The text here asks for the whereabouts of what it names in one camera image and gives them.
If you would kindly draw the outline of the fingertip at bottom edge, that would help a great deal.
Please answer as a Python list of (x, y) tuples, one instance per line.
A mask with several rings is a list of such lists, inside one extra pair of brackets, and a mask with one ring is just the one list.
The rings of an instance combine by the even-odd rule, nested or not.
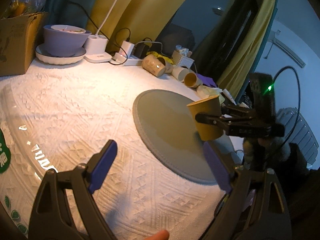
[(170, 233), (167, 230), (161, 230), (156, 234), (145, 238), (144, 240), (168, 240)]

